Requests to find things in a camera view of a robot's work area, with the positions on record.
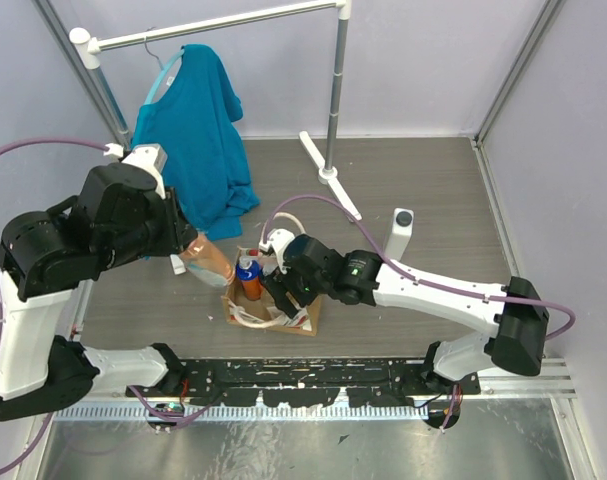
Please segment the pink cap bottle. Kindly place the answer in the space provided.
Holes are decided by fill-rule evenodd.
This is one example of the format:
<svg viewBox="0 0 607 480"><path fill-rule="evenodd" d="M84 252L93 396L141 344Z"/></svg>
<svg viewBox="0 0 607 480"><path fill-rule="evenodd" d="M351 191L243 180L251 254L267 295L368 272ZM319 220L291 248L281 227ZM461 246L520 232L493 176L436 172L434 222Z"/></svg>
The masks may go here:
<svg viewBox="0 0 607 480"><path fill-rule="evenodd" d="M226 288L234 280L234 270L227 257L204 233L199 233L187 249L170 256L175 275L190 273L216 288Z"/></svg>

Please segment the white bottle grey cap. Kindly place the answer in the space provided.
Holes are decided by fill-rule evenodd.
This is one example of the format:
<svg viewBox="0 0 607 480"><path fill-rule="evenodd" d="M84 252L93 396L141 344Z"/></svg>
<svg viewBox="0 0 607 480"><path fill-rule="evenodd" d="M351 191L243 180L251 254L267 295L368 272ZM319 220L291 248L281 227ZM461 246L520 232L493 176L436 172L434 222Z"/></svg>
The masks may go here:
<svg viewBox="0 0 607 480"><path fill-rule="evenodd" d="M409 209L396 208L392 215L391 227L387 236L384 254L400 261L413 235L414 212Z"/></svg>

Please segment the white metal clothes rack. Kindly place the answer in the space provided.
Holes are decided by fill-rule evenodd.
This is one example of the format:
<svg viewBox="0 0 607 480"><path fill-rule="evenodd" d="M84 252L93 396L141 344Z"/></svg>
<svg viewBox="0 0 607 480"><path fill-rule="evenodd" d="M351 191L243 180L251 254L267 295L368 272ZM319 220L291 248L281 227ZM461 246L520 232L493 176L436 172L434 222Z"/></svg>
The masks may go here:
<svg viewBox="0 0 607 480"><path fill-rule="evenodd" d="M347 209L347 211L356 219L360 220L362 216L347 191L340 183L338 170L334 165L334 148L336 145L339 123L347 33L352 13L352 3L350 1L304 1L290 5L200 20L182 25L152 29L103 40L92 36L85 28L75 27L69 31L68 39L76 50L82 65L91 73L92 83L98 90L99 98L106 103L109 128L113 130L124 144L128 145L131 142L131 133L119 105L112 94L107 79L101 71L99 60L99 55L101 53L154 41L187 36L199 32L213 31L237 25L328 9L337 11L338 24L334 65L332 69L326 152L320 152L310 134L306 131L301 131L299 133L299 141L312 163L318 169L318 181L329 188L342 207Z"/></svg>

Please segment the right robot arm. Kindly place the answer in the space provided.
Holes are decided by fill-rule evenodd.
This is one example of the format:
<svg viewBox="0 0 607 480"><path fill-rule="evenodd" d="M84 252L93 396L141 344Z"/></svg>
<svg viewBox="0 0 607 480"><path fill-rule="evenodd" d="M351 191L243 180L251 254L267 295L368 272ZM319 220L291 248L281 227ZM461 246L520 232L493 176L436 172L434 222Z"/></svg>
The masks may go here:
<svg viewBox="0 0 607 480"><path fill-rule="evenodd" d="M514 277L506 285L465 282L375 252L342 255L284 229L262 240L259 251L275 267L261 283L289 318L326 295L344 305L414 310L471 329L429 346L419 378L432 393L451 392L468 375L492 367L524 377L541 371L549 314L525 279Z"/></svg>

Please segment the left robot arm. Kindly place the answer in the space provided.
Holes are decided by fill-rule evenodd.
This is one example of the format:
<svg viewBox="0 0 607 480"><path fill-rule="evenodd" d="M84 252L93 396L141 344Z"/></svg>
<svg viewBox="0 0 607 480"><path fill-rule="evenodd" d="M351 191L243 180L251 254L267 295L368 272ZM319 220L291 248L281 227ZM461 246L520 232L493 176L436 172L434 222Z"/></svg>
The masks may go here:
<svg viewBox="0 0 607 480"><path fill-rule="evenodd" d="M178 255L197 236L174 189L127 163L94 167L79 194L10 221L0 243L0 422L57 412L92 392L177 393L185 370L167 344L101 350L56 330L82 282Z"/></svg>

